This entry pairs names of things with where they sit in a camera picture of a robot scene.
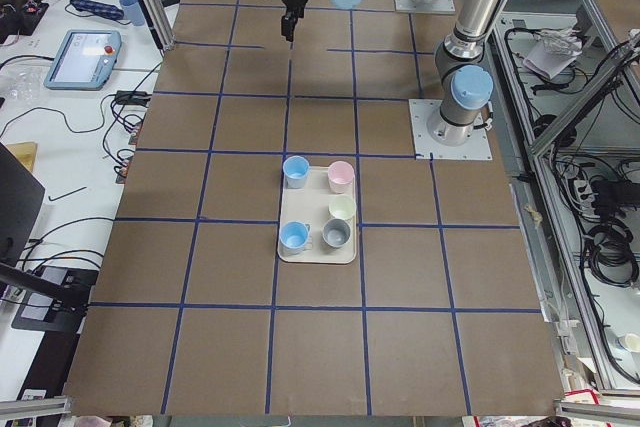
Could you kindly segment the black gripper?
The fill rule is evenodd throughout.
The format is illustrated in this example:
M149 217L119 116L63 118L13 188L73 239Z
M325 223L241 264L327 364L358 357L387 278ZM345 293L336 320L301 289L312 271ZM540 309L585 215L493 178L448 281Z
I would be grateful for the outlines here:
M281 35L288 42L294 41L295 29L300 18L304 17L304 11L308 0L282 0L286 12L281 17Z

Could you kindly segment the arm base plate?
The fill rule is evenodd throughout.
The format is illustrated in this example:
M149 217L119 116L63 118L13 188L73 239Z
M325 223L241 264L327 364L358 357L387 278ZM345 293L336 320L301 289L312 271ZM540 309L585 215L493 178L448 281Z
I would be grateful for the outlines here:
M491 161L491 126L480 111L474 123L453 126L441 116L439 99L410 99L409 111L415 157L421 160Z
M454 0L394 0L395 9L405 13L453 15Z

